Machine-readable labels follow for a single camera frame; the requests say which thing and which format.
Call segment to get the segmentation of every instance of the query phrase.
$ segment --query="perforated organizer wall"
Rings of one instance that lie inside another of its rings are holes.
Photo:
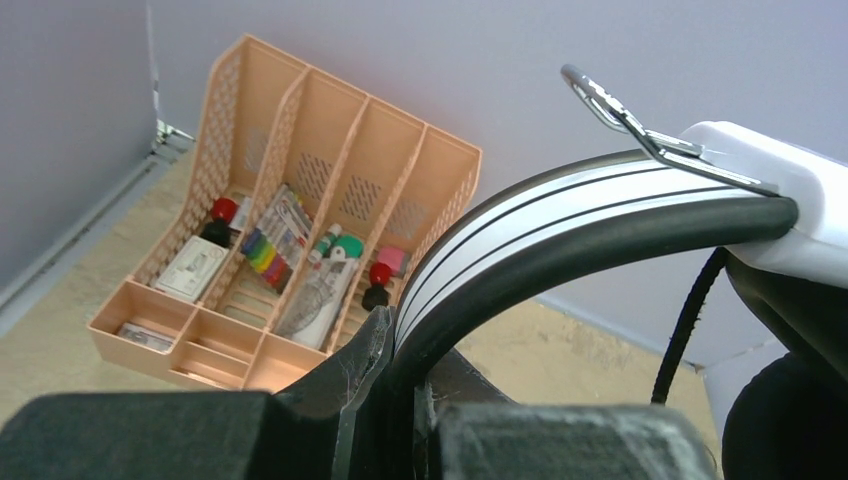
[[[389,217],[386,230],[399,237],[412,240],[429,214],[429,206],[401,198],[395,206],[392,216]]]
[[[357,113],[356,117],[354,118],[354,120],[353,120],[353,122],[350,126],[350,129],[347,132],[347,136],[345,137],[345,141],[342,144],[342,148],[341,148],[341,151],[339,152],[338,159],[336,161],[336,165],[330,168],[330,174],[327,178],[326,184],[324,186],[324,190],[321,192],[320,196],[318,197],[318,198],[321,199],[321,202],[318,206],[318,211],[315,212],[315,218],[313,219],[313,229],[312,229],[313,231],[312,231],[312,234],[310,235],[310,238],[307,241],[305,250],[311,250],[312,249],[312,246],[318,240],[318,235],[321,233],[321,227],[322,227],[322,225],[324,225],[326,218],[327,218],[327,215],[330,213],[329,209],[330,209],[330,204],[331,204],[330,200],[331,200],[331,197],[332,197],[332,192],[334,192],[338,188],[339,182],[341,181],[342,172],[343,172],[343,169],[344,169],[344,166],[345,166],[345,162],[347,161],[347,158],[350,155],[351,149],[353,148],[353,144],[356,141],[357,135],[359,134],[359,129],[360,129],[360,125],[361,125],[361,122],[362,122],[362,117],[365,114],[366,109],[368,108],[369,101],[370,101],[370,99],[366,98],[362,102],[362,105],[359,108],[359,112]],[[323,175],[323,173],[316,174],[315,170],[318,170],[320,172],[321,171],[320,169],[323,169],[325,167],[321,166],[321,165],[318,165],[318,166],[314,165],[315,160],[318,159],[318,157],[316,157],[314,155],[305,154],[305,152],[301,152],[301,155],[300,155],[301,162],[303,162],[304,159],[306,159],[306,158],[308,158],[310,160],[307,160],[306,163],[299,163],[298,164],[298,172],[297,172],[297,178],[295,179],[295,184],[296,185],[298,185],[298,184],[299,185],[311,185],[310,188],[315,188],[318,185],[320,185],[319,182],[322,181],[322,175]],[[319,160],[319,163],[320,162],[327,163],[325,160],[321,160],[321,159],[318,159],[318,160]],[[311,165],[312,171],[307,172],[307,174],[312,175],[312,178],[310,178],[308,176],[305,177],[305,178],[301,178],[301,170],[300,170],[301,165],[303,166],[304,169],[307,169],[307,168],[310,167],[308,165],[309,163],[313,164],[313,165]],[[306,264],[306,257],[304,256],[303,258],[301,258],[301,260],[299,262],[299,267],[296,270],[294,276],[292,277],[292,280],[289,282],[289,285],[286,286],[286,289],[283,291],[282,295],[280,296],[279,300],[277,301],[277,303],[274,306],[274,311],[271,313],[271,316],[270,316],[271,322],[269,323],[269,325],[267,327],[267,329],[269,331],[274,330],[277,322],[280,321],[280,319],[282,318],[283,314],[286,311],[286,308],[288,307],[287,301],[288,301],[289,297],[293,294],[293,292],[295,292],[297,290],[298,286],[305,279],[307,272],[305,271],[305,269],[300,268],[300,265],[305,265],[305,264]]]
[[[280,101],[272,131],[269,135],[270,142],[264,154],[264,160],[254,188],[253,205],[248,214],[245,231],[250,232],[259,221],[262,212],[265,211],[274,193],[283,183],[283,175],[286,170],[286,159],[294,132],[297,111],[303,97],[304,80],[308,75],[308,69],[303,72],[298,80],[290,87],[289,91]],[[227,291],[239,267],[244,261],[244,256],[233,252],[229,261],[226,262],[222,271],[213,281],[212,286],[203,297],[204,305],[210,308],[218,308],[221,297]]]
[[[201,228],[212,203],[229,185],[241,62],[241,50],[234,47],[213,67],[183,209],[155,249],[135,270],[134,277],[140,283],[148,285],[159,277],[188,237]]]
[[[268,135],[257,127],[247,130],[247,148],[244,152],[244,166],[251,172],[259,172],[265,149],[268,148]]]
[[[301,152],[300,158],[297,159],[297,180],[294,188],[300,195],[320,202],[327,189],[327,182],[330,181],[332,171],[333,166],[330,162],[315,155]]]
[[[347,185],[339,210],[362,221],[371,218],[383,187],[354,175]]]
[[[468,173],[468,176],[460,184],[459,189],[453,197],[451,197],[448,204],[436,218],[436,221],[433,222],[432,226],[430,226],[430,229],[427,231],[427,235],[424,236],[424,239],[418,245],[418,248],[416,248],[410,256],[406,275],[404,275],[400,291],[403,291],[403,289],[406,288],[406,283],[409,281],[409,277],[427,253],[427,250],[429,250],[436,240],[462,216],[465,208],[471,202],[474,190],[477,188],[478,175],[479,168]]]

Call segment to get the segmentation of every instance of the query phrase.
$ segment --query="organizer compartment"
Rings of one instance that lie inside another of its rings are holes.
[[[326,359],[326,355],[311,348],[268,334],[250,367],[244,388],[278,392]]]
[[[221,389],[241,387],[248,364],[196,343],[186,343],[174,354],[173,372]]]
[[[370,258],[378,232],[383,229],[400,191],[415,165],[422,147],[426,125],[416,118],[376,99],[371,99],[341,174],[342,180],[327,203],[327,215],[319,237],[330,225],[338,223],[345,234],[358,236],[364,242],[362,258]],[[357,284],[367,266],[362,261],[348,286],[342,312],[350,303]],[[308,270],[302,269],[292,281],[291,294],[296,295]],[[282,302],[275,311],[274,325],[295,301]]]
[[[256,226],[274,194],[288,183],[313,219],[304,250],[311,249],[326,216],[324,192],[332,192],[339,181],[366,99],[361,91],[317,70],[309,70],[293,87],[274,123],[277,133],[266,154],[246,232]],[[271,288],[256,288],[264,282],[244,259],[241,253],[233,254],[204,304],[227,315],[235,314],[251,325],[264,326],[275,318],[274,307],[285,301],[291,287],[287,285],[282,294]],[[293,272],[301,271],[305,263],[303,254]]]
[[[125,281],[101,307],[89,330],[101,356],[111,362],[145,373],[170,368],[170,353],[194,307],[133,281]],[[118,336],[124,324],[132,324],[171,338],[160,351]]]
[[[199,309],[183,335],[183,341],[245,364],[253,359],[262,330],[248,327],[219,313]]]
[[[210,221],[222,196],[253,196],[268,134],[280,99],[306,72],[306,64],[244,37],[212,67],[183,208],[133,273],[150,285],[189,236]]]
[[[476,147],[246,36],[214,64],[186,200],[133,274],[90,322],[104,359],[190,388],[276,392],[315,368],[367,319],[362,295],[381,247],[410,256],[386,285],[395,304],[427,249],[461,215],[479,176]],[[287,183],[313,226],[279,293],[256,273],[241,243]],[[243,232],[195,305],[152,284],[214,201],[251,197]],[[333,223],[364,242],[354,279],[320,351],[275,335],[311,265],[307,253]],[[120,338],[123,322],[173,336],[159,352]]]

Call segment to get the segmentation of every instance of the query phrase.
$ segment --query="white stripe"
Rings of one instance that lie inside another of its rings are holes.
[[[638,162],[622,163],[618,165],[611,165],[605,168],[595,168],[592,170],[586,170],[572,175],[566,175],[563,177],[555,178],[541,185],[537,185],[531,189],[519,192],[518,194],[505,199],[503,202],[494,205],[482,215],[472,220],[465,228],[462,229],[461,232],[458,232],[455,236],[451,237],[451,239],[448,240],[448,242],[445,243],[445,245],[441,249],[439,249],[439,251],[436,252],[435,255],[433,255],[433,257],[430,259],[429,262],[427,262],[426,265],[419,265],[418,268],[421,271],[418,274],[417,279],[423,280],[427,278],[427,275],[430,275],[433,269],[435,269],[436,266],[439,265],[439,262],[441,262],[444,258],[447,257],[447,255],[449,255],[451,250],[453,250],[457,245],[462,243],[462,241],[465,240],[467,237],[473,235],[473,233],[478,228],[481,228],[483,225],[486,225],[486,223],[497,218],[499,215],[503,215],[505,212],[508,212],[509,210],[516,208],[523,203],[533,201],[533,199],[548,195],[553,191],[568,188],[580,183],[631,172],[641,172],[644,170],[656,169],[660,167],[663,167],[663,165],[657,162],[656,160],[643,160]],[[416,285],[409,285],[407,287],[407,290],[410,293],[409,297],[414,295],[417,291]],[[400,318],[403,318],[406,313],[406,309],[406,305],[401,305]]]
[[[439,302],[444,300],[453,291],[462,286],[466,281],[507,256],[527,248],[534,243],[550,238],[553,235],[558,235],[565,231],[585,226],[592,222],[612,218],[614,216],[661,206],[720,198],[758,196],[755,193],[741,189],[702,192],[696,194],[686,193],[691,190],[718,186],[724,185],[714,180],[698,177],[694,174],[679,170],[646,172],[626,177],[613,178],[581,186],[572,190],[567,190],[565,192],[551,195],[545,199],[539,200],[538,202],[531,203],[504,216],[478,234],[468,238],[466,243],[457,248],[456,252],[451,254],[450,257],[447,257],[438,269],[431,270],[432,275],[429,279],[427,279],[426,275],[423,274],[418,277],[420,282],[416,282],[417,285],[414,285],[415,290],[410,291],[411,293],[417,292],[417,294],[414,296],[410,295],[407,299],[408,304],[402,306],[403,308],[399,315],[396,335],[400,337],[396,342],[396,348],[403,344],[414,326],[417,325],[417,323],[424,318],[427,313],[429,313],[439,304]],[[681,194],[631,203],[586,214],[573,220],[560,222],[550,228],[535,232],[521,240],[509,244],[509,242],[513,241],[515,238],[527,234],[535,228],[555,222],[558,219],[572,215],[579,215],[580,212],[603,208],[606,205],[626,202],[628,200],[636,200],[638,198],[648,197],[651,195],[675,192],[681,192]],[[473,232],[474,230],[476,230],[476,228],[471,228],[471,226],[469,226],[463,229],[463,232]],[[467,238],[468,234],[463,234],[463,232],[457,234],[457,237]],[[480,261],[478,264],[474,264],[475,261],[478,261],[478,259],[483,257],[486,253],[491,252],[504,244],[509,245]],[[449,251],[447,245],[442,249],[442,251],[444,250]],[[436,257],[438,257],[438,255],[434,256],[434,261],[428,262],[426,267],[432,268],[436,265]],[[468,270],[460,275],[460,272],[466,268],[468,268]]]

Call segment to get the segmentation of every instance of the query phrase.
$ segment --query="white wall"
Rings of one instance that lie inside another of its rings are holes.
[[[0,292],[150,151],[146,14],[0,1]]]
[[[649,128],[730,120],[848,158],[841,0],[150,3],[167,122],[196,130],[212,61],[250,32],[481,145],[478,202],[539,171],[635,146],[573,97],[558,74],[565,62]],[[704,258],[620,268],[543,299],[662,350]],[[715,364],[769,337],[720,282],[686,358]]]
[[[704,386],[719,435],[724,432],[727,414],[742,389],[760,370],[785,354],[786,348],[775,340],[704,370]]]

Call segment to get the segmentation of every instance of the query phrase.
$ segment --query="black fabric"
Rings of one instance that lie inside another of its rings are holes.
[[[284,424],[258,392],[41,397],[0,433],[0,477],[278,479]]]
[[[788,354],[742,390],[724,428],[725,480],[846,478],[848,404]]]
[[[431,479],[715,478],[695,429],[662,407],[450,405],[431,436]]]

